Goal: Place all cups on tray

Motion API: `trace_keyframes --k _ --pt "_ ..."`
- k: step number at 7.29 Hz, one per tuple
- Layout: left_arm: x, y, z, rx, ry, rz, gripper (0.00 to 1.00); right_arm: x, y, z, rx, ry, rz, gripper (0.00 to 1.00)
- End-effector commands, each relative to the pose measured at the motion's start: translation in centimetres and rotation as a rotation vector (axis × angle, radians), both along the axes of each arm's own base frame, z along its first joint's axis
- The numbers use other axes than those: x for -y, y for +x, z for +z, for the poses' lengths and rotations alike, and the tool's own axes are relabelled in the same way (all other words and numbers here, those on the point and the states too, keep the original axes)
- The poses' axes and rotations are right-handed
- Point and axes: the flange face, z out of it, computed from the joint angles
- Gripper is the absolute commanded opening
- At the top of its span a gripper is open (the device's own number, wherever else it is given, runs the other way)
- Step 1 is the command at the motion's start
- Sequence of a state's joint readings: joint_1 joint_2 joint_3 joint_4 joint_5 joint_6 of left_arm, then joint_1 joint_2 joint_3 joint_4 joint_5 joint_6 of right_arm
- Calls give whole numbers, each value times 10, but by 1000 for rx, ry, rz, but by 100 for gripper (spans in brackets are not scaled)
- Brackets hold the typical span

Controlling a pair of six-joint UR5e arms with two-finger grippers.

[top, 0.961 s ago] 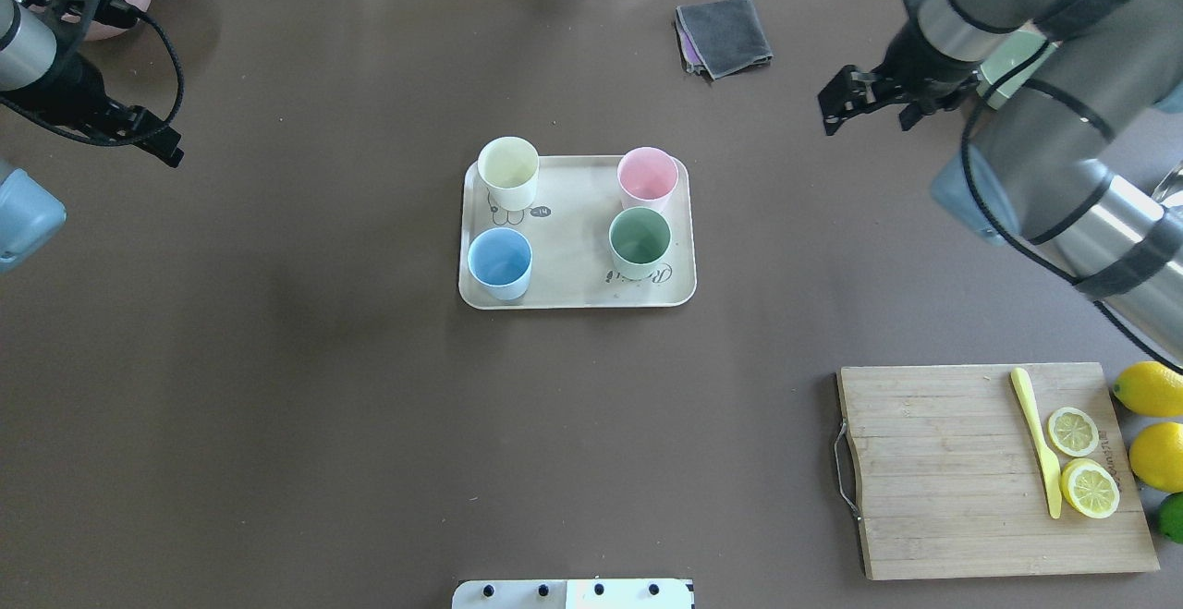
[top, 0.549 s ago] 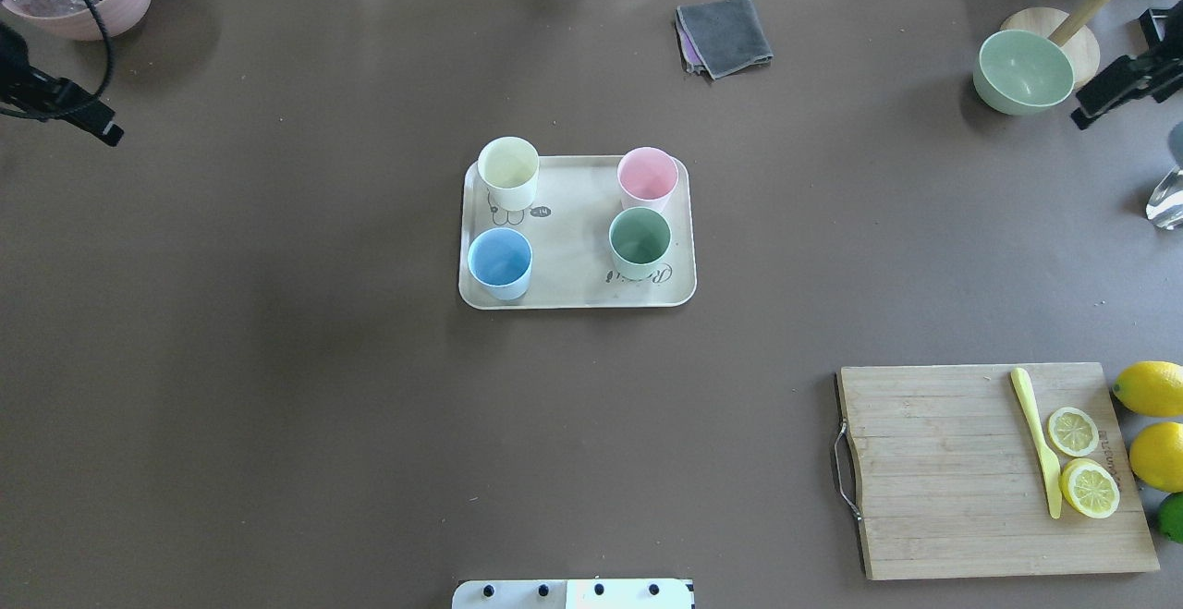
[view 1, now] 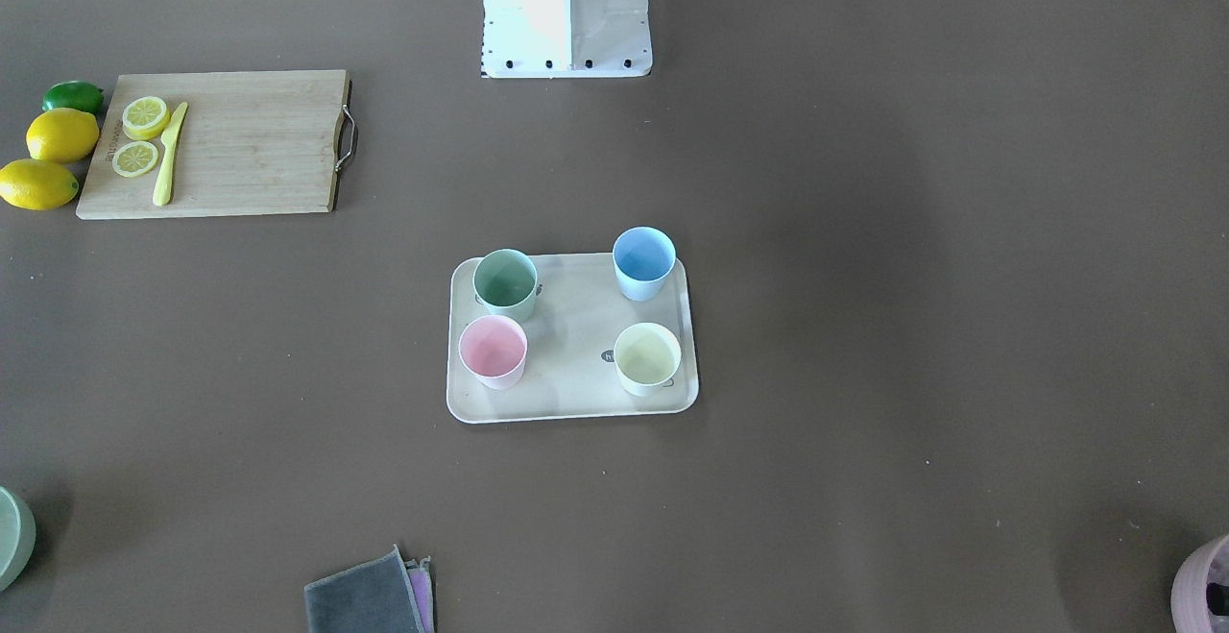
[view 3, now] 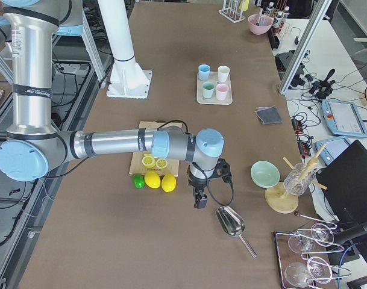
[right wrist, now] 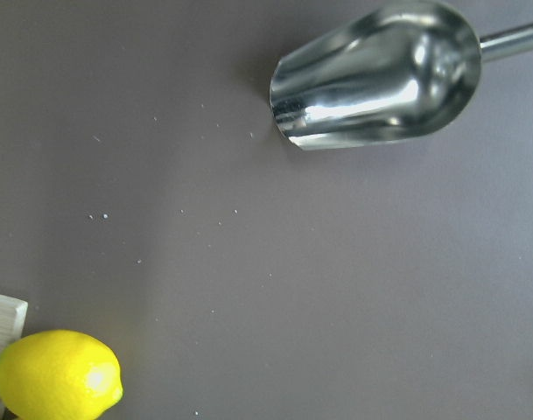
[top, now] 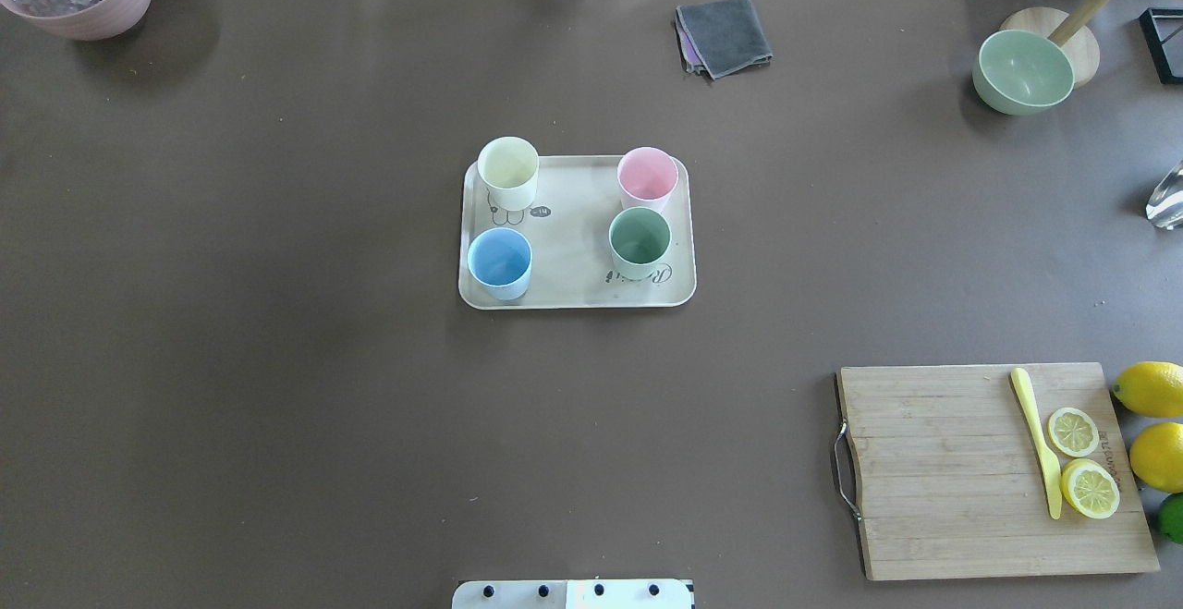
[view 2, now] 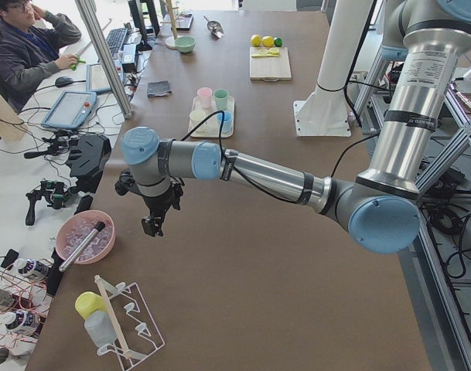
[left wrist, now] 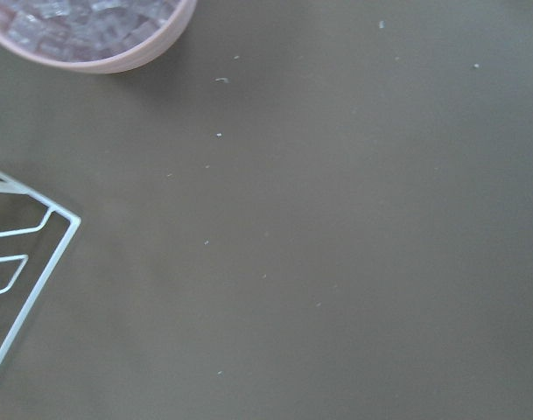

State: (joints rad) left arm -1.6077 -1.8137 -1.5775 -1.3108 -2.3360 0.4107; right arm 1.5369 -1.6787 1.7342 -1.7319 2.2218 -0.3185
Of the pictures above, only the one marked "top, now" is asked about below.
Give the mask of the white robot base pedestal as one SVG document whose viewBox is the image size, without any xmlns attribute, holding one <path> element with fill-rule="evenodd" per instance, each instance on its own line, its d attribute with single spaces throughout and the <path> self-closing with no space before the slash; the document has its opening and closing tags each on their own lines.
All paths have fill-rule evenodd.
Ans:
<svg viewBox="0 0 1183 609">
<path fill-rule="evenodd" d="M 689 579 L 470 579 L 452 608 L 694 608 Z"/>
</svg>

